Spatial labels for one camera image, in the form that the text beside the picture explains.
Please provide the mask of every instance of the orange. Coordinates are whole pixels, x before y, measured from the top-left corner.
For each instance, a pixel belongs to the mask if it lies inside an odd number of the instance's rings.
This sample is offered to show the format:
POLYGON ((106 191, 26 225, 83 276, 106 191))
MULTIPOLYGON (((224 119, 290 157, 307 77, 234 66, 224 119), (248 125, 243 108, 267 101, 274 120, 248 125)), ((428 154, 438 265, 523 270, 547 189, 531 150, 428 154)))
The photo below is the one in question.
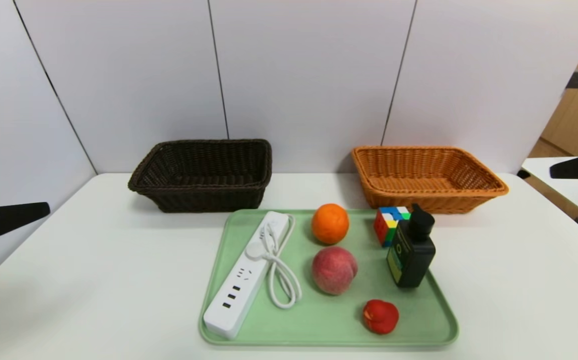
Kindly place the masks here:
POLYGON ((336 244, 344 239, 349 230, 347 212, 335 203, 326 203, 319 207, 311 218, 311 231, 319 241, 336 244))

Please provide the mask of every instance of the colorful cube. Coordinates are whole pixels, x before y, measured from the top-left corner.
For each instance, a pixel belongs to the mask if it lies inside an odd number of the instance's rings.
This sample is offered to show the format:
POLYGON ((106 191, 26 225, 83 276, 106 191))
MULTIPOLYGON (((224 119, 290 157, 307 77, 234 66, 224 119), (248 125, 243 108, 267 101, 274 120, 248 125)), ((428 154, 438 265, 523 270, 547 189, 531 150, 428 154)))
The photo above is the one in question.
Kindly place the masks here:
POLYGON ((373 229, 383 248, 389 248, 396 235, 398 221, 410 219, 406 207, 379 207, 373 221, 373 229))

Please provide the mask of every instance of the bottle label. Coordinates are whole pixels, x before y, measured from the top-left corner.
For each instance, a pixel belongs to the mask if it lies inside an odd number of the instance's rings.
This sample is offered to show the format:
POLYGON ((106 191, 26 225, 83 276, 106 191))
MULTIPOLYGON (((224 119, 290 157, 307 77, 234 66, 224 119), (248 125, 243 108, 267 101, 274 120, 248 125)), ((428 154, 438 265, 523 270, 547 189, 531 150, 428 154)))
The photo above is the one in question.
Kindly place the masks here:
POLYGON ((403 277, 404 265, 407 264, 410 250, 407 242, 403 239, 403 234, 396 231, 393 244, 387 253, 387 264, 396 283, 403 277))

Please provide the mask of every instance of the power strip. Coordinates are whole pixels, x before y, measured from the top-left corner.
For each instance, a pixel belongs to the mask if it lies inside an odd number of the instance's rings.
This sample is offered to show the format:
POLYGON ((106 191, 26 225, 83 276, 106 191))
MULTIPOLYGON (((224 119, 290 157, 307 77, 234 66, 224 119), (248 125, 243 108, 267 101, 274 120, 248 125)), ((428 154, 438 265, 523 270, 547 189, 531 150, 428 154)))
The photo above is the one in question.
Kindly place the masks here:
POLYGON ((251 249, 264 248, 263 242, 269 241, 264 232, 267 224, 270 224, 273 232, 279 236, 278 239, 284 239, 289 228, 289 216, 269 211, 260 221, 247 246, 202 316, 204 324, 212 333, 232 340, 241 330, 260 285, 271 266, 268 260, 259 257, 251 258, 251 249))

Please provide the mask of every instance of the dark brown wicker basket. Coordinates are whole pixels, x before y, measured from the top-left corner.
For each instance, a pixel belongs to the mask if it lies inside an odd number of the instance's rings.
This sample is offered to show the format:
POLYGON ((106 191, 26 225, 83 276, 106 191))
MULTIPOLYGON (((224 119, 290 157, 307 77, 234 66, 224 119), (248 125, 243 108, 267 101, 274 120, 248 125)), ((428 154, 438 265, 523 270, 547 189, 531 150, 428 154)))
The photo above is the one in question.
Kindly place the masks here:
POLYGON ((129 189, 165 213, 256 209, 271 179, 264 139, 159 143, 131 175, 129 189))

